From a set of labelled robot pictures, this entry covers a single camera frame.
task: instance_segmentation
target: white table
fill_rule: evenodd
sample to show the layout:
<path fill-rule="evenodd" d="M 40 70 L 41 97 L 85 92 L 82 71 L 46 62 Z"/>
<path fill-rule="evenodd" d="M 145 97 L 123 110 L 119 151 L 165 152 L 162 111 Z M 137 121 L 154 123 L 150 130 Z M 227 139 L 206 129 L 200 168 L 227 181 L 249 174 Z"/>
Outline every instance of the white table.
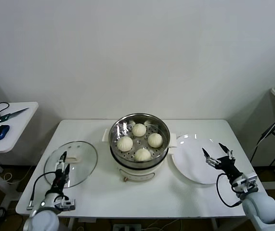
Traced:
<path fill-rule="evenodd" d="M 242 206 L 228 208 L 220 201 L 215 184 L 201 185 L 185 178 L 174 166 L 171 157 L 164 161 L 159 173 L 150 181 L 123 182 L 114 166 L 108 143 L 101 142 L 104 130 L 115 120 L 63 120 L 54 133 L 35 172 L 33 173 L 16 212 L 29 214 L 26 210 L 33 183 L 43 173 L 44 164 L 59 146 L 70 141 L 87 141 L 98 151 L 98 164 L 92 175 L 83 183 L 64 194 L 75 198 L 76 210 L 63 212 L 61 217 L 75 218 L 221 218 L 244 216 Z M 246 173 L 253 171 L 247 156 L 228 123 L 224 120 L 165 120 L 177 136 L 198 134 L 200 138 L 212 138 L 233 150 L 236 167 Z M 260 192 L 265 192 L 257 181 Z M 233 204 L 238 201 L 231 191 L 227 178 L 219 182 L 224 200 Z M 44 199 L 50 188 L 45 179 L 38 181 L 34 204 Z"/>
<path fill-rule="evenodd" d="M 24 108 L 29 108 L 28 110 L 22 112 L 14 118 L 0 123 L 0 125 L 9 125 L 10 129 L 6 134 L 5 138 L 0 140 L 0 154 L 7 153 L 15 146 L 16 142 L 20 138 L 27 124 L 31 120 L 35 111 L 38 108 L 37 102 L 25 102 L 25 103 L 9 103 L 9 108 L 0 112 L 0 115 L 6 115 L 8 113 L 13 113 Z M 2 207 L 7 207 L 12 200 L 18 200 L 20 193 L 18 193 L 15 188 L 17 184 L 9 185 L 0 177 L 0 190 L 3 191 L 6 196 L 1 204 Z"/>

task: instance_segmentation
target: blue mouse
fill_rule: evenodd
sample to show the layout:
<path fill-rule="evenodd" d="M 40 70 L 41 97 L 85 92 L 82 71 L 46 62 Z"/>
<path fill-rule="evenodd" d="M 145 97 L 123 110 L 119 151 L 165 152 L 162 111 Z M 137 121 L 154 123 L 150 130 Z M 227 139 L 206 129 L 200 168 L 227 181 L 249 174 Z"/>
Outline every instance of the blue mouse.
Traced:
<path fill-rule="evenodd" d="M 9 125 L 1 125 L 0 126 L 0 140 L 2 140 L 6 136 L 9 129 L 10 129 Z"/>

